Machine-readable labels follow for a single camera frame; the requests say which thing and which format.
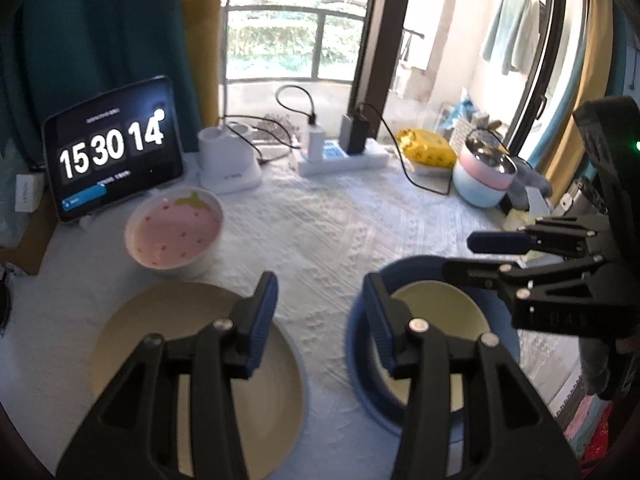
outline pink strawberry bowl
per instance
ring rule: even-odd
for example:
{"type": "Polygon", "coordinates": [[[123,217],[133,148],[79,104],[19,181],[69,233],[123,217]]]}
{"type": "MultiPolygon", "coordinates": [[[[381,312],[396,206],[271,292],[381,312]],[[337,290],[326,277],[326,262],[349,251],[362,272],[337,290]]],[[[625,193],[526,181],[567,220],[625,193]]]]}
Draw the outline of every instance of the pink strawberry bowl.
{"type": "Polygon", "coordinates": [[[212,266],[223,219],[213,193],[197,187],[167,189],[131,214],[124,230],[125,245],[141,266],[188,280],[212,266]]]}

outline tablet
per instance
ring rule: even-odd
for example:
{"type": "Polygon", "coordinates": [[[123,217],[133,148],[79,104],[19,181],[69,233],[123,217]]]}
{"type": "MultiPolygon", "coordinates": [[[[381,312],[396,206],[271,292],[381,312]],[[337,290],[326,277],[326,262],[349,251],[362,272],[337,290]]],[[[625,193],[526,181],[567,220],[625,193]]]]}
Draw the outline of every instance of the tablet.
{"type": "Polygon", "coordinates": [[[81,218],[182,176],[172,85],[158,76],[101,94],[42,127],[58,217],[81,218]]]}

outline number 14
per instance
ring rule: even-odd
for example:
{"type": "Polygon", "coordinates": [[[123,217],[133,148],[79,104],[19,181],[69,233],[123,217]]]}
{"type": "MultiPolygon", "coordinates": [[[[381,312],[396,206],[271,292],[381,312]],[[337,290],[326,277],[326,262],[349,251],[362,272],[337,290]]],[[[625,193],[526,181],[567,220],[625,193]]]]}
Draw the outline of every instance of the number 14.
{"type": "MultiPolygon", "coordinates": [[[[136,141],[136,149],[141,152],[145,149],[144,144],[142,143],[142,132],[140,131],[140,123],[135,122],[129,127],[129,134],[134,136],[136,141]]],[[[145,132],[145,142],[148,144],[156,143],[162,144],[162,140],[164,139],[164,135],[160,131],[160,124],[158,118],[151,117],[146,126],[145,132]]]]}

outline yellow curtain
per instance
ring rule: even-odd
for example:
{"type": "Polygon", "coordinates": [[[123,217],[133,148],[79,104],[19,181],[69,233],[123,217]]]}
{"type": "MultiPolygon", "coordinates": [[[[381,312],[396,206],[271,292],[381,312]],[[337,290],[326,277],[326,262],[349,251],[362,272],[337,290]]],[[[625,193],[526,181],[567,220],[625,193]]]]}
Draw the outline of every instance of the yellow curtain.
{"type": "MultiPolygon", "coordinates": [[[[584,67],[572,110],[605,95],[613,51],[612,0],[590,0],[586,41],[584,67]]],[[[544,161],[541,171],[553,186],[551,202],[554,205],[571,185],[583,157],[582,139],[574,118],[570,117],[555,151],[544,161]]]]}
{"type": "Polygon", "coordinates": [[[189,65],[203,126],[219,120],[220,0],[182,0],[189,65]]]}

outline yellow packaging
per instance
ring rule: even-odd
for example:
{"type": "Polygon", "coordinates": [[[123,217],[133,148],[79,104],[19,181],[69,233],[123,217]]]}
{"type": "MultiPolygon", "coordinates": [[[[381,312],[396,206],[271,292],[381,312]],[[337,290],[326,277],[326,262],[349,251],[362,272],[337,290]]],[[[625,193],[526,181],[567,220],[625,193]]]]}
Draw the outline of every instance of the yellow packaging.
{"type": "Polygon", "coordinates": [[[446,139],[429,130],[407,128],[396,135],[406,158],[425,166],[453,168],[458,160],[446,139]]]}

